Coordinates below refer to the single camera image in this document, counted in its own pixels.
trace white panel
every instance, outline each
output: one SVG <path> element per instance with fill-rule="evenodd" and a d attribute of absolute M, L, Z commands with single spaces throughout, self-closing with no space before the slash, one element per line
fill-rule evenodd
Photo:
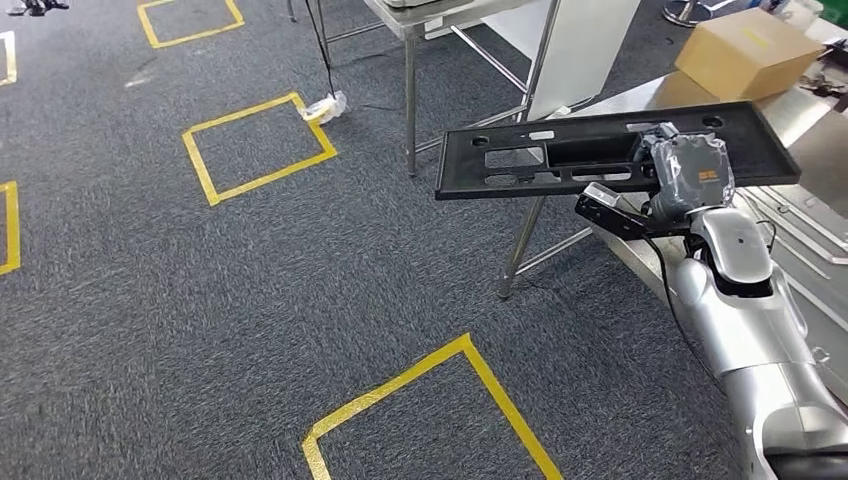
<path fill-rule="evenodd" d="M 539 50 L 550 4 L 551 0 L 533 0 L 521 7 L 483 17 L 483 23 L 533 60 Z"/>
<path fill-rule="evenodd" d="M 639 0 L 560 0 L 528 120 L 600 93 L 638 6 Z"/>

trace metal stand base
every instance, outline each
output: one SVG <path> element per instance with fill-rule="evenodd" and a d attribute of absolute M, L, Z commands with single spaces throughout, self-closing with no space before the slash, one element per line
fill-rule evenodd
<path fill-rule="evenodd" d="M 693 28 L 711 19 L 713 12 L 697 0 L 671 0 L 663 7 L 663 17 L 675 25 Z"/>

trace cardboard box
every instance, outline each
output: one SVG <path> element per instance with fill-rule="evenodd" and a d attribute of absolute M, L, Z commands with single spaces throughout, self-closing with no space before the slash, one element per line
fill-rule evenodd
<path fill-rule="evenodd" d="M 752 8 L 699 24 L 674 65 L 721 101 L 756 100 L 789 89 L 822 50 Z"/>

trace yellow tape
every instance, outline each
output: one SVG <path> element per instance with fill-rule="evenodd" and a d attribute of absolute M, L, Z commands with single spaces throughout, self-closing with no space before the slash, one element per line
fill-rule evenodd
<path fill-rule="evenodd" d="M 202 130 L 206 130 L 207 128 L 217 127 L 218 125 L 222 125 L 224 123 L 239 120 L 249 115 L 259 113 L 263 110 L 268 110 L 269 108 L 282 105 L 286 102 L 292 102 L 298 110 L 303 110 L 306 108 L 306 105 L 304 105 L 303 100 L 301 100 L 300 98 L 300 95 L 298 95 L 297 92 L 291 92 L 288 95 L 284 95 L 280 98 L 275 98 L 274 100 L 270 100 L 256 106 L 246 108 L 235 113 L 230 113 L 228 115 L 224 115 L 223 117 L 216 118 L 214 120 L 209 120 L 208 122 L 200 123 L 189 128 L 185 133 L 183 133 L 183 143 L 185 143 L 186 150 L 188 151 L 188 156 L 189 158 L 191 158 L 191 164 L 194 166 L 195 172 L 197 172 L 197 178 L 200 180 L 200 186 L 203 188 L 203 193 L 206 194 L 206 199 L 209 201 L 209 205 L 215 206 L 224 200 L 233 198 L 237 195 L 241 195 L 245 192 L 249 192 L 254 188 L 261 187 L 262 185 L 271 183 L 274 180 L 279 180 L 280 178 L 283 178 L 286 175 L 291 175 L 292 173 L 303 170 L 304 168 L 319 164 L 324 160 L 327 160 L 328 158 L 335 157 L 338 154 L 336 148 L 333 146 L 332 143 L 330 143 L 330 139 L 327 138 L 327 135 L 324 133 L 324 130 L 321 129 L 321 126 L 318 125 L 317 122 L 309 122 L 309 130 L 315 136 L 316 140 L 318 140 L 318 144 L 321 145 L 321 153 L 309 157 L 306 160 L 301 160 L 297 163 L 289 165 L 274 173 L 270 173 L 255 180 L 251 180 L 243 185 L 239 185 L 223 192 L 216 191 L 215 185 L 212 183 L 212 178 L 209 176 L 209 172 L 206 169 L 206 164 L 203 162 L 203 157 L 200 155 L 200 151 L 198 150 L 197 144 L 194 141 L 193 134 Z"/>
<path fill-rule="evenodd" d="M 492 395 L 492 398 L 501 409 L 501 412 L 503 412 L 507 421 L 509 421 L 509 424 L 512 425 L 515 433 L 518 434 L 518 438 L 521 439 L 521 443 L 524 444 L 524 447 L 530 453 L 530 456 L 533 457 L 533 460 L 536 462 L 536 465 L 539 466 L 539 469 L 545 475 L 545 478 L 549 480 L 562 479 L 562 474 L 559 472 L 556 465 L 554 465 L 544 447 L 542 447 L 539 443 L 536 435 L 534 435 L 532 430 L 530 430 L 530 427 L 527 425 L 527 422 L 524 421 L 524 418 L 515 407 L 515 404 L 513 404 L 512 400 L 509 399 L 509 395 L 507 395 L 500 382 L 498 382 L 498 379 L 495 377 L 492 369 L 489 368 L 486 361 L 483 360 L 483 357 L 480 355 L 480 352 L 478 352 L 477 348 L 474 347 L 474 344 L 471 343 L 471 335 L 468 333 L 456 340 L 453 340 L 430 355 L 427 355 L 397 377 L 389 380 L 383 385 L 380 385 L 374 390 L 357 397 L 345 405 L 342 405 L 340 408 L 315 423 L 301 444 L 303 454 L 306 457 L 306 462 L 309 464 L 309 469 L 312 472 L 312 477 L 315 480 L 331 480 L 330 472 L 327 470 L 324 457 L 321 455 L 321 450 L 318 447 L 319 437 L 350 420 L 357 413 L 386 398 L 391 393 L 409 384 L 416 378 L 432 370 L 433 367 L 444 363 L 458 353 L 464 353 L 468 358 L 468 361 L 471 363 L 474 371 L 480 377 L 480 380 L 482 380 L 483 385 L 486 386 L 489 394 Z"/>
<path fill-rule="evenodd" d="M 211 30 L 206 30 L 200 33 L 196 33 L 194 35 L 175 38 L 166 42 L 159 41 L 159 38 L 156 36 L 156 32 L 153 31 L 153 25 L 150 24 L 150 18 L 148 18 L 147 16 L 147 9 L 166 3 L 171 3 L 173 1 L 174 0 L 156 0 L 155 2 L 141 3 L 136 7 L 136 10 L 138 11 L 138 18 L 141 20 L 141 28 L 144 29 L 144 33 L 145 35 L 147 35 L 147 41 L 150 42 L 150 46 L 152 46 L 153 48 L 165 48 L 174 45 L 179 45 L 180 43 L 190 42 L 192 40 L 197 40 L 198 38 L 209 37 L 218 33 L 226 32 L 228 30 L 233 30 L 244 25 L 244 16 L 242 16 L 238 7 L 236 7 L 235 0 L 225 0 L 225 3 L 227 4 L 227 9 L 230 11 L 233 18 L 235 19 L 234 23 L 231 23 L 221 28 L 213 28 Z"/>
<path fill-rule="evenodd" d="M 0 185 L 0 192 L 6 194 L 6 263 L 0 265 L 0 275 L 3 275 L 21 266 L 17 182 L 6 182 Z"/>
<path fill-rule="evenodd" d="M 748 27 L 743 28 L 742 33 L 744 33 L 746 37 L 750 38 L 760 48 L 768 48 L 768 46 L 771 45 L 771 42 L 763 38 L 762 35 L 758 35 L 757 32 L 751 30 Z"/>
<path fill-rule="evenodd" d="M 0 40 L 6 47 L 6 78 L 0 80 L 0 87 L 18 81 L 18 62 L 15 58 L 15 32 L 0 33 Z"/>

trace gray carpet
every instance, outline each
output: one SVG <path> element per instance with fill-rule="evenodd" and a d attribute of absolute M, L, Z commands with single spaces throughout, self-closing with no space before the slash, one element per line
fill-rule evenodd
<path fill-rule="evenodd" d="M 162 40 L 229 23 L 216 3 L 151 21 Z M 0 182 L 19 185 L 22 250 L 0 277 L 0 478 L 311 478 L 314 422 L 466 332 L 566 478 L 738 477 L 725 399 L 597 239 L 496 300 L 529 203 L 434 202 L 435 152 L 406 177 L 388 32 L 333 47 L 352 103 L 325 128 L 336 157 L 210 207 L 183 131 L 326 94 L 303 5 L 291 24 L 278 2 L 237 4 L 245 26 L 161 50 L 134 2 L 0 18 L 18 41 Z M 642 2 L 604 95 L 670 68 L 688 31 L 659 5 Z M 354 0 L 325 11 L 331 32 L 373 20 Z M 456 38 L 419 58 L 421 138 L 518 100 Z M 282 106 L 198 146 L 220 190 L 310 154 L 302 127 Z M 548 202 L 533 249 L 584 227 L 571 207 Z M 319 442 L 334 479 L 540 477 L 459 358 Z"/>

